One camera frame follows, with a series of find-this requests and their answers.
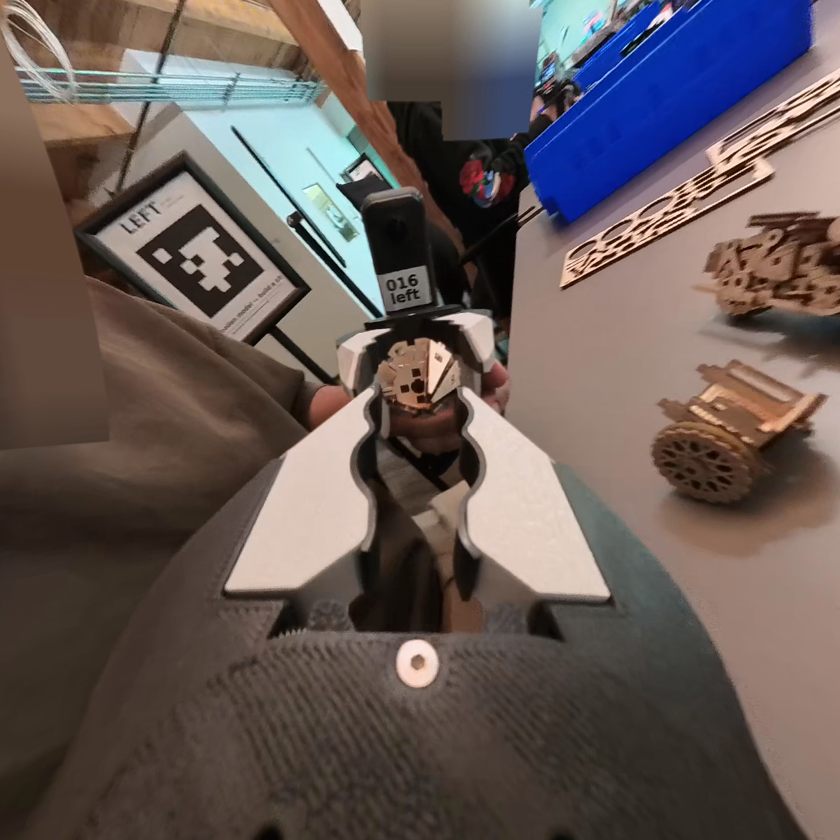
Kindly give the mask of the small wooden gear model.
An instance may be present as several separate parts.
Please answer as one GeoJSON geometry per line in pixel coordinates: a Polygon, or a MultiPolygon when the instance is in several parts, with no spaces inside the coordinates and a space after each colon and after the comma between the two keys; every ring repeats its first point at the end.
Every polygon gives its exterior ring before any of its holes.
{"type": "Polygon", "coordinates": [[[383,399],[413,416],[436,413],[463,384],[459,359],[443,343],[421,338],[394,343],[376,380],[383,399]]]}

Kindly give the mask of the framed wall sign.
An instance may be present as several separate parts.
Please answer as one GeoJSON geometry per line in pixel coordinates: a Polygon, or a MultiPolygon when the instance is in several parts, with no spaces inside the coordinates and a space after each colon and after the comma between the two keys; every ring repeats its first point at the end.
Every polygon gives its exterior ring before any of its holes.
{"type": "Polygon", "coordinates": [[[357,183],[374,178],[378,182],[383,182],[385,189],[392,186],[386,175],[367,153],[360,154],[351,165],[342,171],[341,175],[345,183],[357,183]]]}

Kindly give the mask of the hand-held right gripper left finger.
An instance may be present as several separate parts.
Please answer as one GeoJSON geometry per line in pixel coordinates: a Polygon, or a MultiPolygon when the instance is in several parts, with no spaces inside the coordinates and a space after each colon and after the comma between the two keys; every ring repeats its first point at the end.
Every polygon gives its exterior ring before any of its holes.
{"type": "Polygon", "coordinates": [[[381,564],[376,442],[379,391],[364,391],[289,449],[241,539],[224,595],[296,611],[349,610],[381,564]]]}

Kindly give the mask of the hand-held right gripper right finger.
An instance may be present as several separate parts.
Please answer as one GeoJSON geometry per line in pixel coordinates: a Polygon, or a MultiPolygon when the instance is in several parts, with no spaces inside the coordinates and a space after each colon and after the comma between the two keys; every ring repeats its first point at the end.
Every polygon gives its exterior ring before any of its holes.
{"type": "Polygon", "coordinates": [[[458,393],[458,593],[483,606],[611,598],[555,463],[475,392],[458,393]]]}

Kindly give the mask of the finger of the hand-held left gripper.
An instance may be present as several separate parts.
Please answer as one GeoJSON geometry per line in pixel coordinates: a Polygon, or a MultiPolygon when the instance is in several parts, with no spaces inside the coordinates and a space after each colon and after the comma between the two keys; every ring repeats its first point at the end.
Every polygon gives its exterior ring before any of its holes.
{"type": "Polygon", "coordinates": [[[451,324],[458,388],[480,389],[483,375],[497,362],[494,321],[488,312],[456,312],[451,315],[451,324]]]}
{"type": "Polygon", "coordinates": [[[341,339],[337,344],[337,362],[340,383],[351,398],[372,386],[375,380],[375,363],[371,347],[389,330],[365,330],[341,339]]]}

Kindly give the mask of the long wooden cutout sheet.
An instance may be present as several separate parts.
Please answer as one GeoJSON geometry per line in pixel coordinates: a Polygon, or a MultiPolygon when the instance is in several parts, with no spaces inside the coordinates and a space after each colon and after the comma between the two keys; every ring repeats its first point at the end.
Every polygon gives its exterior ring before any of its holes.
{"type": "Polygon", "coordinates": [[[723,168],[709,166],[653,202],[620,219],[567,252],[560,288],[614,265],[774,177],[762,157],[723,168]]]}

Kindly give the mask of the person's left hand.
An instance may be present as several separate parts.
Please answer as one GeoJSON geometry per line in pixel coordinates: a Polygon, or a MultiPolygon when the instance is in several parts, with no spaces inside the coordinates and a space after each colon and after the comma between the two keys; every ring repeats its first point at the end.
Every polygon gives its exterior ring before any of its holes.
{"type": "MultiPolygon", "coordinates": [[[[510,400],[508,369],[497,362],[482,375],[480,395],[497,414],[504,417],[510,400]]],[[[422,454],[441,455],[460,447],[461,423],[458,416],[459,399],[456,394],[444,398],[443,405],[432,413],[411,414],[401,408],[390,409],[390,433],[403,438],[422,454]]]]}

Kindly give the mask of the grey desk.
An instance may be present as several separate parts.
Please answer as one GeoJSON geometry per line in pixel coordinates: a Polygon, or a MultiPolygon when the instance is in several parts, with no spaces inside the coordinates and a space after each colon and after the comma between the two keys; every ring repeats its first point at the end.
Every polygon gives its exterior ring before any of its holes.
{"type": "Polygon", "coordinates": [[[717,643],[763,756],[812,838],[838,838],[838,347],[833,322],[761,326],[715,315],[705,257],[754,213],[838,211],[838,125],[772,156],[774,178],[570,288],[568,248],[699,173],[706,149],[838,68],[837,7],[815,47],[718,121],[557,232],[520,234],[509,417],[572,466],[643,540],[717,643]],[[746,509],[676,499],[650,463],[657,402],[697,393],[698,364],[739,359],[830,396],[804,447],[779,453],[746,509]]]}

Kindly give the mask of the blue plastic bin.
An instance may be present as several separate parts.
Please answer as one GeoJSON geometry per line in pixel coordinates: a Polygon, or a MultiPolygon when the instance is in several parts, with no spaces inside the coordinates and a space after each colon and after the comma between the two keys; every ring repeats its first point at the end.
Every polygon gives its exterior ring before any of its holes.
{"type": "Polygon", "coordinates": [[[526,149],[561,224],[584,216],[812,47],[812,2],[682,7],[526,149]]]}

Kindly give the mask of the wide wooden cutout sheet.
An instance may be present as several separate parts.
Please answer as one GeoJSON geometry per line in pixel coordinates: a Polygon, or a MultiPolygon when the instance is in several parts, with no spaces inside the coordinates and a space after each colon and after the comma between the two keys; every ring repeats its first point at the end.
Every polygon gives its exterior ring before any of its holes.
{"type": "Polygon", "coordinates": [[[838,116],[839,71],[795,93],[707,149],[715,172],[756,161],[838,116]]]}

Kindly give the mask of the wooden wheeled cart model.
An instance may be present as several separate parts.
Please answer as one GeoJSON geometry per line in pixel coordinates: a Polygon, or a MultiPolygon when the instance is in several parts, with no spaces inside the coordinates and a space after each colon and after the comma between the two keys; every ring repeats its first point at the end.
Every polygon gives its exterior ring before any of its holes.
{"type": "Polygon", "coordinates": [[[771,472],[763,452],[792,434],[808,437],[823,393],[804,393],[740,360],[700,364],[703,389],[658,408],[669,420],[650,454],[657,472],[681,496],[729,505],[771,472]]]}

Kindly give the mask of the wooden motorcycle model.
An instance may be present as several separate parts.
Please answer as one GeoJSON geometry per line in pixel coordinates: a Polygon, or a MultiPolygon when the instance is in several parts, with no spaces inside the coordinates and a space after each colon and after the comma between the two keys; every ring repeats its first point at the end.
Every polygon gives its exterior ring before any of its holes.
{"type": "Polygon", "coordinates": [[[718,243],[704,273],[730,319],[778,309],[822,318],[839,315],[839,218],[818,212],[752,215],[755,235],[718,243]]]}

